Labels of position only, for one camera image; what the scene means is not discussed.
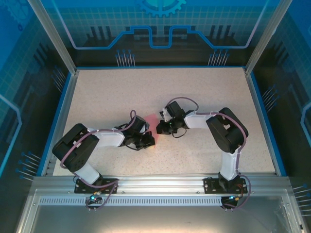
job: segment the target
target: white speckled table surface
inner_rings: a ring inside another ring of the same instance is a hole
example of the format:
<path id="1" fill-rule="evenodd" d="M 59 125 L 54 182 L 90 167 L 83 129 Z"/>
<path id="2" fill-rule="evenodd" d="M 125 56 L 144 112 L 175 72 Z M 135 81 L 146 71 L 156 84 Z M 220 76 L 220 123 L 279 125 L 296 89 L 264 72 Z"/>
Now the white speckled table surface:
<path id="1" fill-rule="evenodd" d="M 199 112 L 229 107 L 249 131 L 240 159 L 242 172 L 274 172 L 242 68 L 154 68 L 82 70 L 65 127 L 83 123 L 93 129 L 128 123 L 132 109 L 141 117 L 185 96 L 198 102 Z M 185 110 L 193 103 L 178 100 Z M 191 129 L 179 139 L 161 135 L 155 148 L 97 148 L 89 162 L 103 175 L 217 173 L 221 151 L 210 131 Z M 57 161 L 54 175 L 71 175 Z"/>

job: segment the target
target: blue edge trim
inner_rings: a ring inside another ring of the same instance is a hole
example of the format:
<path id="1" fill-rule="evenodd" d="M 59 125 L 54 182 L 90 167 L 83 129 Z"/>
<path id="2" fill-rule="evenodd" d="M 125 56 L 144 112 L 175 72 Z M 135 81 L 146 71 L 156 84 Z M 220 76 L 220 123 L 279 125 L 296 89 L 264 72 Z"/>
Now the blue edge trim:
<path id="1" fill-rule="evenodd" d="M 176 68 L 181 68 L 181 67 L 185 68 L 185 67 L 208 67 L 208 66 L 172 66 L 172 67 L 162 66 L 162 67 L 133 67 L 133 68 L 175 68 L 175 67 Z M 126 67 L 78 67 L 78 69 L 122 69 L 122 68 L 126 69 Z M 50 144 L 51 144 L 52 136 L 53 136 L 54 131 L 55 131 L 55 127 L 56 127 L 58 116 L 60 114 L 60 110 L 61 110 L 61 108 L 63 106 L 63 102 L 64 102 L 64 99 L 65 99 L 65 94 L 66 94 L 66 91 L 67 91 L 67 88 L 68 88 L 68 84 L 69 84 L 69 81 L 70 81 L 70 77 L 71 77 L 71 73 L 69 73 L 68 76 L 67 76 L 67 80 L 66 80 L 66 83 L 65 83 L 65 86 L 64 86 L 64 90 L 63 90 L 63 93 L 61 95 L 59 104 L 58 104 L 57 109 L 56 109 L 55 117 L 54 117 L 54 120 L 53 120 L 53 123 L 52 123 L 52 126 L 51 126 L 51 130 L 50 130 L 50 133 L 49 133 L 49 137 L 48 137 L 47 143 L 45 145 L 45 148 L 44 148 L 44 151 L 43 151 L 43 154 L 42 154 L 42 158 L 41 158 L 41 162 L 40 162 L 40 165 L 39 165 L 39 168 L 38 168 L 38 171 L 37 171 L 37 176 L 40 176 L 40 174 L 41 174 L 41 172 L 43 170 L 43 167 L 44 167 L 45 160 L 46 160 L 46 158 L 48 156 L 48 150 L 49 150 L 49 147 L 50 147 Z M 256 79 L 255 79 L 255 75 L 254 75 L 253 72 L 251 72 L 251 79 L 252 79 L 252 82 L 254 84 L 255 92 L 256 92 L 256 95 L 257 95 L 257 98 L 258 98 L 258 101 L 259 101 L 259 105 L 260 105 L 260 109 L 261 109 L 261 112 L 262 112 L 262 115 L 263 115 L 264 122 L 265 122 L 265 124 L 267 126 L 267 129 L 268 129 L 268 134 L 269 134 L 270 139 L 271 139 L 272 147 L 273 147 L 273 150 L 274 150 L 275 155 L 276 155 L 277 165 L 275 165 L 275 166 L 279 167 L 281 176 L 286 176 L 286 171 L 285 171 L 285 168 L 284 168 L 284 164 L 283 164 L 280 152 L 278 150 L 278 147 L 277 147 L 277 144 L 276 144 L 276 139 L 275 139 L 275 137 L 273 135 L 271 124 L 270 124 L 270 121 L 269 121 L 269 118 L 268 118 L 268 114 L 267 114 L 267 112 L 266 112 L 266 110 L 264 108 L 263 101 L 262 101 L 262 98 L 261 98 L 261 95 L 260 95 L 260 91 L 259 91 Z"/>
<path id="2" fill-rule="evenodd" d="M 254 84 L 254 88 L 255 88 L 255 92 L 256 92 L 258 101 L 259 101 L 259 105 L 260 105 L 260 109 L 261 109 L 261 112 L 262 112 L 262 115 L 263 115 L 263 119 L 264 119 L 264 122 L 265 122 L 265 124 L 267 126 L 267 129 L 268 129 L 268 134 L 269 134 L 270 139 L 271 139 L 272 147 L 273 147 L 274 153 L 276 155 L 277 165 L 275 165 L 275 166 L 278 166 L 278 168 L 280 170 L 280 173 L 281 173 L 281 176 L 286 176 L 286 171 L 285 171 L 285 168 L 284 168 L 284 165 L 283 165 L 283 161 L 282 161 L 282 158 L 281 158 L 281 155 L 280 155 L 280 151 L 278 150 L 278 147 L 277 147 L 277 144 L 276 144 L 276 139 L 274 137 L 274 134 L 273 134 L 273 131 L 272 131 L 272 128 L 271 128 L 271 124 L 270 124 L 270 121 L 269 121 L 269 118 L 268 118 L 268 114 L 266 112 L 266 109 L 264 108 L 262 97 L 260 95 L 259 88 L 258 88 L 256 79 L 255 79 L 255 75 L 254 75 L 253 72 L 251 72 L 251 78 L 252 78 L 252 81 L 253 81 L 253 84 Z"/>
<path id="3" fill-rule="evenodd" d="M 57 109 L 56 109 L 56 112 L 55 112 L 54 120 L 53 120 L 53 123 L 52 123 L 52 126 L 51 126 L 51 130 L 50 130 L 50 133 L 49 133 L 49 136 L 48 136 L 48 139 L 47 139 L 47 143 L 45 144 L 45 147 L 44 147 L 42 158 L 41 158 L 38 170 L 37 170 L 37 176 L 41 176 L 41 173 L 43 171 L 43 167 L 44 167 L 44 164 L 45 164 L 45 160 L 48 157 L 49 147 L 50 147 L 50 144 L 51 144 L 51 141 L 52 141 L 53 134 L 55 132 L 55 127 L 56 127 L 56 124 L 57 124 L 57 119 L 58 119 L 59 114 L 60 114 L 60 110 L 62 109 L 64 100 L 65 100 L 65 95 L 66 95 L 66 92 L 67 92 L 67 89 L 68 89 L 68 85 L 69 85 L 70 79 L 71 79 L 71 73 L 69 72 L 68 75 L 67 75 L 65 86 L 63 88 L 62 95 L 60 97 L 60 100 L 59 100 L 59 103 L 58 103 L 58 106 L 57 106 Z"/>

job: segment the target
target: black mounting plate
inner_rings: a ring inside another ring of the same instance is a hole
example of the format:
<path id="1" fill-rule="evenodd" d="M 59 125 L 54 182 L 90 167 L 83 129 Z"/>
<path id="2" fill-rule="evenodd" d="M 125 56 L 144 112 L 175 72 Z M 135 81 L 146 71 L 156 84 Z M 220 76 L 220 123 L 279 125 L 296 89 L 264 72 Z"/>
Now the black mounting plate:
<path id="1" fill-rule="evenodd" d="M 118 179 L 102 179 L 102 184 L 101 185 L 105 185 L 105 184 L 109 184 L 111 182 L 117 181 Z M 111 192 L 113 185 L 108 186 L 107 188 L 105 188 L 104 190 L 102 190 L 101 192 L 103 194 L 109 194 Z M 115 188 L 115 190 L 112 192 L 113 194 L 117 193 L 117 187 Z M 85 183 L 83 183 L 80 179 L 77 179 L 76 181 L 76 186 L 74 188 L 74 193 L 95 193 L 96 191 L 100 190 L 100 188 L 92 188 L 88 185 L 86 185 Z"/>
<path id="2" fill-rule="evenodd" d="M 240 178 L 237 179 L 235 186 L 233 186 L 228 191 L 225 191 L 220 185 L 219 185 L 219 179 L 218 178 L 206 178 L 203 179 L 203 187 L 205 194 L 240 194 L 241 190 L 236 185 L 241 184 L 243 186 L 243 194 L 247 193 L 247 186 L 245 179 Z"/>

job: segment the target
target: enclosure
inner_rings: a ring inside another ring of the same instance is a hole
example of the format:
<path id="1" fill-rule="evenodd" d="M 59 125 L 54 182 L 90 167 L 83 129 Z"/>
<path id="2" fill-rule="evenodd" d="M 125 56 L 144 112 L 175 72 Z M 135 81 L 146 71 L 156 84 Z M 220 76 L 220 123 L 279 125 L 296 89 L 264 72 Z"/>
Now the enclosure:
<path id="1" fill-rule="evenodd" d="M 2 231 L 309 232 L 310 10 L 307 0 L 0 0 Z M 119 183 L 89 213 L 54 145 L 77 123 L 127 123 L 132 109 L 155 135 L 175 97 L 199 112 L 228 107 L 248 130 L 243 208 L 206 193 L 222 153 L 211 132 L 189 129 L 140 151 L 96 148 L 88 162 Z"/>

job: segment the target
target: metal pole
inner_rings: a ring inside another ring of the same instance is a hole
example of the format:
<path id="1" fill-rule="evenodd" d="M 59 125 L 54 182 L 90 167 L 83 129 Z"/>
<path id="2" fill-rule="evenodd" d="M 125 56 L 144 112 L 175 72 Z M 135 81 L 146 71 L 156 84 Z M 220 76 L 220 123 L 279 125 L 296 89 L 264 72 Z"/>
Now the metal pole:
<path id="1" fill-rule="evenodd" d="M 50 40 L 55 46 L 63 62 L 65 63 L 67 69 L 71 74 L 75 74 L 77 68 L 72 58 L 70 57 L 61 37 L 59 36 L 57 29 L 53 25 L 51 18 L 49 17 L 47 11 L 42 5 L 42 2 L 40 0 L 28 0 L 28 2 L 31 5 L 32 9 L 34 10 L 35 15 L 38 17 L 44 30 L 48 34 Z"/>
<path id="2" fill-rule="evenodd" d="M 258 44 L 256 45 L 254 52 L 252 53 L 251 57 L 249 58 L 246 64 L 245 70 L 247 74 L 250 74 L 253 71 L 258 59 L 262 55 L 271 37 L 275 33 L 278 25 L 283 19 L 283 16 L 285 15 L 291 3 L 292 0 L 281 0 L 278 6 L 276 7 L 276 10 L 274 11 L 266 29 L 264 30 Z"/>

